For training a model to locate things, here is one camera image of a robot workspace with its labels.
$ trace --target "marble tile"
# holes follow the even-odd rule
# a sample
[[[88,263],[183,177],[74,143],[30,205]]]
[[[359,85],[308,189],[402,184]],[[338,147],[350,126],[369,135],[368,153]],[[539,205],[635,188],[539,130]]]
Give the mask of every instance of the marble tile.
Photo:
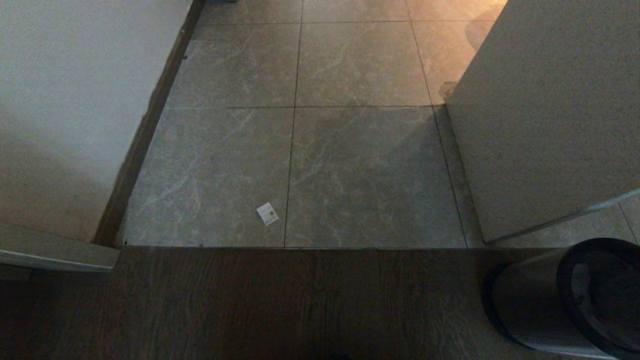
[[[414,21],[495,21],[507,0],[406,0]]]
[[[404,0],[305,0],[302,21],[409,21],[409,13]]]
[[[640,196],[635,196],[620,203],[622,212],[640,245]]]
[[[292,106],[300,25],[196,28],[169,108]]]
[[[410,23],[302,26],[297,106],[429,105]]]
[[[490,244],[470,241],[468,245],[495,248],[568,247],[592,238],[617,238],[635,243],[622,210],[619,206],[611,206],[531,234]]]
[[[414,22],[431,102],[444,104],[476,55],[493,22]]]
[[[129,245],[282,247],[293,109],[165,110],[124,224]],[[265,226],[270,202],[280,219]]]
[[[198,25],[300,23],[302,0],[208,0]]]
[[[447,160],[447,168],[449,177],[451,178],[451,186],[456,197],[456,205],[460,214],[460,222],[465,234],[467,243],[483,243],[482,231],[478,222],[476,208],[471,197],[471,191],[467,183],[465,167],[460,158],[456,135],[451,126],[451,119],[445,106],[434,106],[436,123],[442,140],[442,149],[445,159]]]
[[[287,247],[465,248],[431,108],[298,108]]]

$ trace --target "grey marble tile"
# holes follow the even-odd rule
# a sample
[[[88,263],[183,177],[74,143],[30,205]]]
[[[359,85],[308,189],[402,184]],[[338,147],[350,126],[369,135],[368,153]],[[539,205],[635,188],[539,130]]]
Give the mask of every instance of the grey marble tile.
[[[129,202],[129,245],[282,247],[293,109],[165,110]],[[265,226],[256,208],[280,219]]]
[[[303,24],[297,106],[429,104],[410,23]]]
[[[298,108],[287,247],[465,248],[431,108]]]
[[[434,105],[445,103],[492,26],[490,21],[413,23]]]
[[[292,106],[300,25],[196,28],[169,108]]]
[[[489,244],[470,241],[468,244],[469,247],[495,248],[568,247],[592,238],[617,238],[635,243],[622,210],[619,206],[611,206],[516,238]]]
[[[482,244],[483,236],[480,230],[480,223],[478,222],[474,201],[467,183],[465,167],[460,158],[456,135],[451,126],[447,108],[445,106],[434,106],[433,111],[438,124],[440,139],[442,139],[442,149],[447,160],[451,186],[456,197],[456,205],[460,214],[460,222],[462,223],[465,239],[469,244]]]
[[[302,0],[208,0],[198,25],[300,23]]]
[[[412,20],[495,21],[507,0],[406,0]]]
[[[302,21],[409,21],[409,13],[404,0],[305,0]]]
[[[620,203],[622,212],[640,245],[640,196],[635,196]]]

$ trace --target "black rim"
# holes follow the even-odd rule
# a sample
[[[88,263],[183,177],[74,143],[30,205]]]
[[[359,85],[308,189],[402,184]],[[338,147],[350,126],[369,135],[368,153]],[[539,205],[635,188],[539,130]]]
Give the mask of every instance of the black rim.
[[[486,277],[484,277],[482,289],[480,292],[482,298],[482,306],[484,308],[486,317],[489,318],[489,322],[496,330],[498,330],[499,333],[502,334],[502,336],[513,343],[529,348],[531,350],[535,350],[534,348],[519,342],[509,333],[507,328],[502,323],[502,320],[500,320],[498,312],[495,310],[495,306],[493,305],[493,283],[495,282],[496,278],[498,278],[498,275],[500,275],[500,273],[511,264],[512,263],[497,265],[489,272],[489,274],[487,274]]]
[[[640,359],[639,352],[619,347],[602,336],[584,318],[575,303],[571,286],[573,267],[578,263],[581,255],[594,251],[613,253],[628,264],[640,269],[640,247],[637,245],[612,238],[595,238],[583,241],[569,248],[558,265],[556,284],[560,301],[569,319],[595,347],[618,359]]]

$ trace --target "wooden baseboard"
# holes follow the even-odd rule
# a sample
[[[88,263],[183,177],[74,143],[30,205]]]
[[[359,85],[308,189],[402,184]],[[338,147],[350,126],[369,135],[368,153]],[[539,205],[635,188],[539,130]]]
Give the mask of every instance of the wooden baseboard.
[[[140,168],[147,155],[147,149],[149,148],[151,139],[156,131],[156,126],[160,120],[164,103],[169,96],[173,80],[178,74],[180,63],[189,45],[189,40],[191,40],[191,35],[198,22],[204,3],[205,0],[193,0],[184,25],[182,25],[178,37],[175,39],[173,49],[169,54],[163,73],[157,82],[156,89],[151,94],[147,113],[140,122],[127,157],[116,178],[113,192],[111,193],[111,197],[109,198],[109,202],[102,214],[100,224],[93,238],[92,242],[94,244],[118,247],[115,240],[129,203],[129,197],[133,192]]]

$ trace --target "trash can lid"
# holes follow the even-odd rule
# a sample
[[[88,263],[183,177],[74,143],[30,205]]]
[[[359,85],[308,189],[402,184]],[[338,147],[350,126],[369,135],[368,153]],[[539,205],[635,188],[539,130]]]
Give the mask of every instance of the trash can lid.
[[[640,247],[596,238],[571,247],[557,269],[570,319],[594,346],[619,359],[640,359]]]

